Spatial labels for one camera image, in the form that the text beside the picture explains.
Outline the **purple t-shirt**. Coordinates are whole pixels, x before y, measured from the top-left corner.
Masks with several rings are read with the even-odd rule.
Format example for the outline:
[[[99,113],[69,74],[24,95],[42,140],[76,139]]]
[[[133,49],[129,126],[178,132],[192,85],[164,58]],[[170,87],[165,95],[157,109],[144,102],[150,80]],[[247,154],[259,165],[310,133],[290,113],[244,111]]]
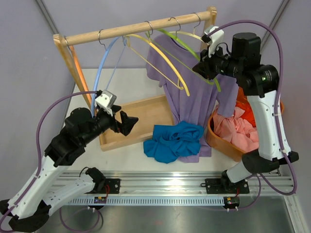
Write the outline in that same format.
[[[158,81],[159,86],[164,89],[172,112],[174,125],[185,121],[202,126],[205,131],[208,119],[216,103],[221,105],[222,112],[225,115],[229,115],[233,99],[237,97],[239,89],[234,78],[218,75],[216,78],[221,87],[221,92],[218,92],[216,85],[206,83],[201,75],[192,71],[198,60],[191,53],[176,45],[172,39],[164,34],[157,36],[153,42],[159,46],[173,63],[190,91],[190,96],[188,97],[185,91],[177,89],[150,65],[146,64],[147,77]],[[147,60],[173,82],[177,81],[175,73],[152,48],[149,49]],[[204,133],[200,139],[200,144],[201,148],[198,155],[181,157],[178,160],[184,163],[197,163],[200,157],[210,157],[211,146],[206,142]]]

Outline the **cream plastic hanger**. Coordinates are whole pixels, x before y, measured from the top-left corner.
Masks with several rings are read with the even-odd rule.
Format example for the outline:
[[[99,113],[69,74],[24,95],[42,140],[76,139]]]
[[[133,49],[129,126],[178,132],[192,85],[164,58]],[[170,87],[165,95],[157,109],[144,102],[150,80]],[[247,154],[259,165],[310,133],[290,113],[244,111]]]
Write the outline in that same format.
[[[200,42],[202,42],[201,37],[199,37],[199,36],[197,36],[197,35],[195,34],[195,28],[201,24],[201,18],[200,18],[200,16],[198,15],[198,13],[193,13],[193,14],[197,15],[197,17],[198,17],[198,19],[199,19],[199,24],[196,25],[196,26],[194,26],[193,32],[192,32],[192,33],[188,33],[188,32],[183,32],[183,31],[178,30],[178,31],[175,31],[175,35],[178,35],[178,34],[187,35],[187,36],[193,37],[193,38],[199,40]],[[172,18],[175,19],[175,21],[176,21],[176,22],[178,23],[178,25],[179,25],[179,29],[181,29],[181,25],[179,24],[179,21],[178,21],[175,17],[170,17],[170,18],[168,19],[168,21],[170,21]]]

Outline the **blue t-shirt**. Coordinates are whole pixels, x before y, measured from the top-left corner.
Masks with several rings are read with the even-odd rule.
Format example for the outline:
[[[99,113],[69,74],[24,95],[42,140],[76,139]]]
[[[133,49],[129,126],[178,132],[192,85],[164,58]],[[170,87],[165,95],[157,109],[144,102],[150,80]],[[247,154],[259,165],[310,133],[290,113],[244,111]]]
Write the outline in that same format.
[[[174,126],[155,125],[152,139],[143,142],[143,152],[147,157],[165,164],[181,157],[198,155],[203,133],[202,126],[185,121]]]

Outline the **orange t-shirt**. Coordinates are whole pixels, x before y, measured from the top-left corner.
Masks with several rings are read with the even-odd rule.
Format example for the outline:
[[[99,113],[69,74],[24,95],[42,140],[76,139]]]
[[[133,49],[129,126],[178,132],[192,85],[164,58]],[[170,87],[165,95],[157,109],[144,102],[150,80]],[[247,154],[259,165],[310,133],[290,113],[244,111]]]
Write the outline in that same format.
[[[250,104],[238,101],[236,102],[236,107],[239,107],[240,109],[244,110],[244,113],[241,115],[241,118],[247,120],[253,127],[256,127],[255,117]]]

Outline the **orange plastic hanger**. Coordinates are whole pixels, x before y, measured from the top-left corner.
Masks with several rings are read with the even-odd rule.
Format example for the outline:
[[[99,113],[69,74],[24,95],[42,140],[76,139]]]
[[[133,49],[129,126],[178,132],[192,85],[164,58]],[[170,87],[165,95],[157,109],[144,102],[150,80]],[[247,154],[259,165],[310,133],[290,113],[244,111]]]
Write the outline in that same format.
[[[67,42],[66,37],[64,37],[64,39],[65,39],[66,45],[68,46],[68,42]],[[80,81],[82,83],[82,87],[84,88],[84,91],[89,91],[89,88],[88,88],[88,85],[86,83],[86,80],[85,80],[85,77],[84,77],[84,74],[83,74],[83,71],[82,71],[82,68],[81,68],[78,56],[77,56],[76,51],[74,49],[74,46],[68,46],[68,48],[69,48],[69,50],[70,50],[70,52],[72,54],[75,67],[77,69]]]

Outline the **green plastic hanger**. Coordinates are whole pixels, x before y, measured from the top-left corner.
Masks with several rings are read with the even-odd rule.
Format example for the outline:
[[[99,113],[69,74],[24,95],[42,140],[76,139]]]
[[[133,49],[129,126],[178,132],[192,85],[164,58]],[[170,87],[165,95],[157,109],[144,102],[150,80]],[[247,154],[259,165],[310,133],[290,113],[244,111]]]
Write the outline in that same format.
[[[149,25],[150,25],[150,28],[152,30],[152,33],[150,34],[150,31],[148,31],[146,34],[147,38],[151,40],[151,35],[153,34],[153,27],[151,25],[151,23],[149,21],[145,21],[147,22]],[[173,42],[176,43],[176,45],[180,46],[182,49],[188,51],[189,53],[192,54],[192,56],[194,56],[198,61],[200,60],[197,52],[195,52],[188,44],[186,44],[183,40],[181,40],[180,38],[178,38],[177,35],[173,35],[171,32],[168,32],[166,31],[165,29],[158,29],[159,32],[162,32],[163,34],[165,34],[166,36],[168,36],[170,39],[173,40]],[[210,84],[210,85],[216,85],[216,88],[218,90],[218,92],[221,92],[221,87],[220,87],[220,84],[218,82],[218,80],[216,79],[215,81],[211,82],[211,81],[208,81],[207,79],[204,79],[203,80]]]

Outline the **pink t-shirt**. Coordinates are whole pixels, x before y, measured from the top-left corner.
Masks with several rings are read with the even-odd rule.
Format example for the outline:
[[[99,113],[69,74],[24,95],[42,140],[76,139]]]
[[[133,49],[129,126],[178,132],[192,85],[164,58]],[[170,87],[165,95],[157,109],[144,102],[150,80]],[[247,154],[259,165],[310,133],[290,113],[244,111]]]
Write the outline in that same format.
[[[214,133],[223,140],[238,147],[244,152],[259,148],[259,137],[256,127],[242,118],[244,110],[235,107],[233,115],[224,117],[218,114],[218,107],[213,116]]]

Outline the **yellow plastic hanger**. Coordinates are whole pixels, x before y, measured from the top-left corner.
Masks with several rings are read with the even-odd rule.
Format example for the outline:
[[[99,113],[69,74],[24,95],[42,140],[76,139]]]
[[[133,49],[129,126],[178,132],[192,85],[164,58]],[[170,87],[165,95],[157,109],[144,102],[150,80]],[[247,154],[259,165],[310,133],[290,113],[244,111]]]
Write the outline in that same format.
[[[140,39],[141,41],[145,42],[149,45],[154,51],[158,53],[158,55],[167,63],[167,65],[171,68],[171,70],[175,73],[177,77],[177,81],[173,82],[169,77],[167,77],[162,71],[160,71],[157,67],[155,67],[152,63],[150,63],[146,58],[144,58],[139,52],[137,52],[132,46],[130,42],[130,38],[134,37],[137,39]],[[154,44],[151,42],[151,39],[146,39],[138,34],[127,34],[124,36],[126,39],[126,45],[128,48],[130,48],[136,55],[138,55],[141,59],[143,59],[148,65],[150,65],[154,70],[156,70],[159,74],[161,74],[167,81],[169,81],[172,85],[174,85],[179,90],[184,90],[186,92],[186,95],[190,96],[189,88],[182,78],[179,71],[176,69],[176,67],[173,65],[173,63],[169,60],[169,58]]]

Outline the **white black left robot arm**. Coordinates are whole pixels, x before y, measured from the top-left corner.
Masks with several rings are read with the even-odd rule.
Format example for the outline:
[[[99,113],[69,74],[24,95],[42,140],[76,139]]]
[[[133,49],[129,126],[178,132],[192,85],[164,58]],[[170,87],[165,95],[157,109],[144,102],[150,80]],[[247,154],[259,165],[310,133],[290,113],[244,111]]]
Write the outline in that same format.
[[[95,167],[57,191],[50,192],[49,189],[59,175],[85,153],[87,144],[106,130],[111,129],[125,136],[131,132],[138,118],[128,116],[120,106],[114,105],[113,109],[120,112],[121,121],[103,109],[92,117],[87,108],[76,108],[65,119],[63,129],[44,151],[39,174],[29,179],[12,199],[0,202],[0,212],[11,217],[9,226],[12,231],[35,232],[55,211],[75,197],[108,191],[106,177]]]

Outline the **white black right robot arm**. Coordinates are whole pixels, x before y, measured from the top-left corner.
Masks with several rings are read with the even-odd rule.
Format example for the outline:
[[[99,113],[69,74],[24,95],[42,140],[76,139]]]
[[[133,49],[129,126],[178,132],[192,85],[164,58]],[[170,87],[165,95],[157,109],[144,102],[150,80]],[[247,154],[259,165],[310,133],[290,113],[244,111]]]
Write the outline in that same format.
[[[260,63],[261,39],[255,33],[237,33],[232,38],[232,49],[224,54],[219,45],[223,31],[204,34],[202,41],[208,48],[200,53],[200,61],[192,70],[207,80],[217,75],[236,79],[254,114],[259,147],[242,155],[242,160],[225,170],[220,185],[225,192],[232,192],[252,175],[271,172],[298,161],[299,155],[286,140],[278,96],[279,74],[272,65]]]

